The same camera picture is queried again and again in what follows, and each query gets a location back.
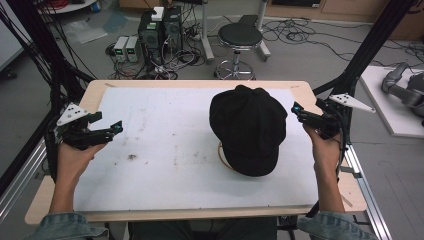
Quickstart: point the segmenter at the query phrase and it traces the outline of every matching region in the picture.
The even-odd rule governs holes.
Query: denim sleeve
[[[378,240],[375,235],[363,231],[358,225],[350,221],[346,214],[342,213],[323,211],[313,218],[299,219],[297,227],[309,233],[312,240]]]
[[[85,239],[108,235],[106,228],[90,227],[84,216],[69,212],[46,215],[35,232],[25,239]]]

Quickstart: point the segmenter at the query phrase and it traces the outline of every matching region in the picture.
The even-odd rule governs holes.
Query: chrome stool leg
[[[240,51],[234,51],[233,60],[225,60],[215,68],[214,76],[221,80],[255,80],[253,68],[240,61]]]

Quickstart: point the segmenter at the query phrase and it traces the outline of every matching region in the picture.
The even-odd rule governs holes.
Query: black cap
[[[209,123],[228,163],[252,177],[265,176],[277,165],[286,117],[284,107],[267,91],[243,85],[214,96],[209,109]]]

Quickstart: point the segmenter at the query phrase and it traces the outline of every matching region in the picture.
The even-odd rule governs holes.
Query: black stool seat
[[[218,40],[230,48],[248,50],[259,46],[262,34],[255,27],[243,23],[231,23],[219,29]]]

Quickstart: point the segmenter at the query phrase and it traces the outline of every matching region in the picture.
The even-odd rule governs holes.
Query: round stool
[[[218,31],[218,41],[234,50],[233,60],[225,60],[215,68],[214,75],[222,80],[255,80],[253,68],[240,61],[240,51],[253,50],[262,42],[261,32],[243,23],[231,23]]]

